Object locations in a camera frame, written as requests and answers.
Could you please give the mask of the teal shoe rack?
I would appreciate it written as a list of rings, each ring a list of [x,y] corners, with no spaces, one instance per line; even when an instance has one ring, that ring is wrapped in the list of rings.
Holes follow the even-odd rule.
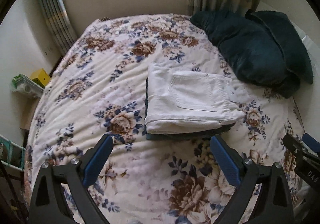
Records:
[[[1,162],[17,171],[24,171],[25,148],[1,135]]]

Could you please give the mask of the rear dark teal pillow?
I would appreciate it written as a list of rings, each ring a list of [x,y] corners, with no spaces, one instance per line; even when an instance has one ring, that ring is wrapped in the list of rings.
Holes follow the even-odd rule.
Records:
[[[276,11],[247,11],[245,18],[264,26],[281,50],[288,71],[313,84],[313,70],[307,49],[288,16]]]

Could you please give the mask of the cardboard box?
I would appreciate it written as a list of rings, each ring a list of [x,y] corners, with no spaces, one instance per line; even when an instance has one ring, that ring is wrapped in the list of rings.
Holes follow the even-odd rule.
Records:
[[[31,122],[33,120],[33,116],[36,110],[36,107],[39,103],[39,98],[28,99],[21,117],[20,129],[21,130],[30,130]]]

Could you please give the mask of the plastic bag with green item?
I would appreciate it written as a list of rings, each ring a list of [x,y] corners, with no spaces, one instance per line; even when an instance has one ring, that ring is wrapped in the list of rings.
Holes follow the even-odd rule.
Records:
[[[44,88],[23,74],[12,78],[10,89],[12,92],[19,92],[28,98],[41,98],[44,92]]]

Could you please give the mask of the yellow box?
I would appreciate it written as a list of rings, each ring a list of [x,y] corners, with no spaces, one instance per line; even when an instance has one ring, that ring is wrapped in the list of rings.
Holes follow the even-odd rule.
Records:
[[[50,82],[51,77],[43,68],[41,68],[37,71],[34,71],[31,74],[30,79],[36,84],[38,84],[39,86],[41,86],[42,88],[45,88]]]

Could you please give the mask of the left striped curtain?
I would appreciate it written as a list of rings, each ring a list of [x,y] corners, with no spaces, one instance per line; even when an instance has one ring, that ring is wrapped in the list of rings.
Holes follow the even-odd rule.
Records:
[[[63,0],[38,0],[47,28],[64,56],[77,40]]]

